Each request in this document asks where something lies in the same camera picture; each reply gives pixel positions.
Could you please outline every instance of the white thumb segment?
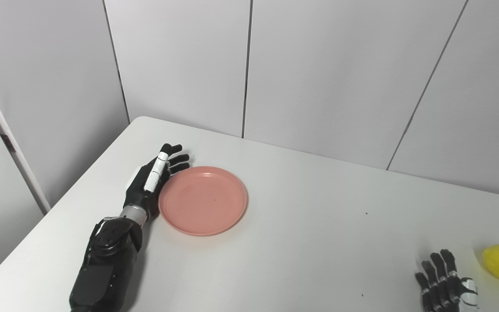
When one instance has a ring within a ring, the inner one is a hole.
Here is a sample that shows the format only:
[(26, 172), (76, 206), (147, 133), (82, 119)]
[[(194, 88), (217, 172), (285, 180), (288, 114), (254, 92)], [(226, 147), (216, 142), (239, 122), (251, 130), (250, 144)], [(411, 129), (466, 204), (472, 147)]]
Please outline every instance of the white thumb segment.
[(155, 160), (155, 164), (153, 165), (153, 168), (151, 168), (151, 172), (147, 177), (147, 181), (145, 182), (144, 190), (148, 190), (151, 193), (155, 191), (155, 187), (159, 182), (161, 174), (163, 174), (163, 170), (165, 168), (165, 165), (167, 164), (167, 160), (168, 154), (165, 152), (159, 152), (159, 155)]
[(477, 299), (479, 295), (477, 294), (475, 281), (473, 279), (466, 278), (461, 281), (461, 284), (469, 290), (469, 292), (464, 292), (460, 296), (460, 312), (480, 312), (480, 309), (477, 306)]

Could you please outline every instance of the white table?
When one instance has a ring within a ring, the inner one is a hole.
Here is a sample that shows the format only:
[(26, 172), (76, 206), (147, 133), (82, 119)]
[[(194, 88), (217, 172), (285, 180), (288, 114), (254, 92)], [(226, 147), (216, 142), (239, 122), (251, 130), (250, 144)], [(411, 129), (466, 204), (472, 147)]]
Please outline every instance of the white table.
[(242, 220), (192, 237), (146, 225), (126, 308), (132, 312), (419, 312), (414, 279), (441, 248), (474, 278), (485, 312), (499, 280), (476, 252), (499, 243), (499, 195), (138, 118), (0, 266), (0, 312), (69, 312), (87, 239), (121, 211), (133, 170), (181, 143), (194, 166), (245, 184)]

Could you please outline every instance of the pink plate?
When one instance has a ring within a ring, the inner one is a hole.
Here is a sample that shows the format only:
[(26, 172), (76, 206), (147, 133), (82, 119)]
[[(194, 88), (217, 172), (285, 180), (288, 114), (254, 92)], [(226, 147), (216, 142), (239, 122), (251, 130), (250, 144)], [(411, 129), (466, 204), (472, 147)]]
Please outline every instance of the pink plate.
[(242, 182), (232, 173), (211, 166), (178, 172), (159, 195), (159, 211), (165, 221), (196, 236), (226, 231), (242, 217), (246, 204)]

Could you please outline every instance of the robotic arm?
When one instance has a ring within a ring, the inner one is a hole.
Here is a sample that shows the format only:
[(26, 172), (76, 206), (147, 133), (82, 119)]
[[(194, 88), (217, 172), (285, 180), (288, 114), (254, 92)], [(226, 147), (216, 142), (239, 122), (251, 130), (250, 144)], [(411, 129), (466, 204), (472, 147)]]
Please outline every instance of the robotic arm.
[(140, 168), (126, 190), (121, 214), (103, 218), (95, 225), (69, 298), (71, 312), (121, 310), (142, 246), (142, 227), (156, 214), (154, 207), (164, 183), (176, 172), (190, 167), (188, 154), (169, 159), (181, 150), (181, 145), (163, 145), (158, 156)]

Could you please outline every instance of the robotic hand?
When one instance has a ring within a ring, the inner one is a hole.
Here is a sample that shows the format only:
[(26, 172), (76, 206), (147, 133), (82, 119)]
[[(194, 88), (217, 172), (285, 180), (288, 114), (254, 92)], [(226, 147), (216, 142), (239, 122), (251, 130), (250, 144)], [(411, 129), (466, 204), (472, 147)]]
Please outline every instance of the robotic hand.
[(137, 171), (126, 190), (123, 212), (95, 225), (69, 298), (71, 312), (121, 310), (142, 246), (142, 226), (157, 214), (156, 200), (165, 182), (190, 167), (188, 154), (169, 159), (181, 150), (181, 145), (163, 145), (159, 155)]
[(424, 312), (480, 312), (475, 282), (459, 278), (454, 255), (442, 249), (440, 253), (431, 253), (430, 259), (436, 269), (430, 261), (421, 263), (428, 279), (422, 273), (415, 274), (422, 289)]

